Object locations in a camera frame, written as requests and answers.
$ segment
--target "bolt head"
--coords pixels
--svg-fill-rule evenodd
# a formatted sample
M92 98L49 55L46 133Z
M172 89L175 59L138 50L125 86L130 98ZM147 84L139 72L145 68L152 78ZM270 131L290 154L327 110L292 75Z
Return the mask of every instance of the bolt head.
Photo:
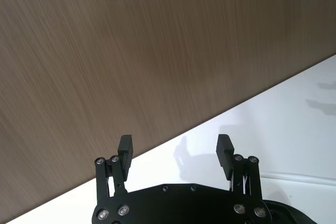
M105 220L107 218L107 216L109 215L109 212L107 210L101 210L98 213L98 219L99 220Z
M241 161L241 160L243 160L243 157L240 156L240 155L237 155L237 156L235 156L235 160L236 161Z
M252 163L256 163L258 162L258 159L256 157L250 157L249 160L252 162Z
M103 158L100 158L100 159L98 159L98 160L96 161L96 163L97 163L98 165L100 165L100 164L104 163L104 159L103 159Z
M264 208L256 207L256 208L254 209L254 213L255 213L256 216L258 216L258 217L261 217L261 218L266 217L266 212L265 212Z
M116 161L119 160L119 157L118 157L118 156L113 156L113 157L111 158L111 160L112 160L112 162L116 162Z
M118 208L118 214L120 216L128 214L129 211L130 211L130 208L128 206L126 206L126 205L120 206Z
M235 204L235 205L233 206L233 209L235 210L235 212L236 212L237 214L242 215L242 214L245 213L245 207L244 207L242 204Z
M196 191L196 190L197 190L197 186L192 185L192 186L190 187L190 190L191 190L191 191Z

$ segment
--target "screw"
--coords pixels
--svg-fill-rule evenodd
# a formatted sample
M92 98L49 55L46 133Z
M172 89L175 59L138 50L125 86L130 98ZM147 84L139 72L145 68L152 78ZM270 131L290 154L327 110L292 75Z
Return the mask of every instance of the screw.
M112 162L116 162L116 161L119 160L119 157L118 157L118 156L113 156L113 157L111 158L111 160L112 160Z
M100 164L104 163L104 159L103 159L103 158L100 158L100 159L98 159L98 160L96 161L96 163L97 163L98 165L100 165Z
M265 212L264 208L256 207L256 208L254 209L254 213L255 213L256 216L258 216L258 217L261 217L261 218L266 217L266 212Z
M118 208L118 214L121 216L128 214L129 211L130 211L130 208L126 205L120 206Z
M107 216L109 215L109 212L107 210L101 210L98 213L98 219L99 220L105 220L107 218Z
M191 187L190 187L190 190L191 190L191 191L196 191L196 190L197 190L197 186L195 186L195 185L191 186Z
M233 206L233 209L235 210L235 212L236 212L237 214L242 215L242 214L245 213L245 207L244 207L242 204L235 204L235 205Z
M250 157L249 159L252 163L258 162L258 159L256 157Z
M240 156L240 155L236 155L236 156L235 156L235 160L236 160L236 161L241 161L242 159L243 159L243 157Z

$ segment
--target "white surface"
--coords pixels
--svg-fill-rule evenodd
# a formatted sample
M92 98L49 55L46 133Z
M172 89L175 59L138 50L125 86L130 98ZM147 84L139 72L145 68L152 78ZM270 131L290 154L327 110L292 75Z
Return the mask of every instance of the white surface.
M230 136L235 153L260 159L264 199L298 208L319 224L332 222L336 56L135 158L126 188L198 183L228 189L215 152L219 133ZM90 224L95 206L92 180L10 224L46 218L48 224Z

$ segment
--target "wood grain surface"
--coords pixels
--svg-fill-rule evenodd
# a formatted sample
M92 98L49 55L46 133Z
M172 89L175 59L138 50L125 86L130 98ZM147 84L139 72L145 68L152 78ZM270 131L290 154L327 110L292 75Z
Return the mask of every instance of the wood grain surface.
M336 52L336 0L0 5L0 222Z

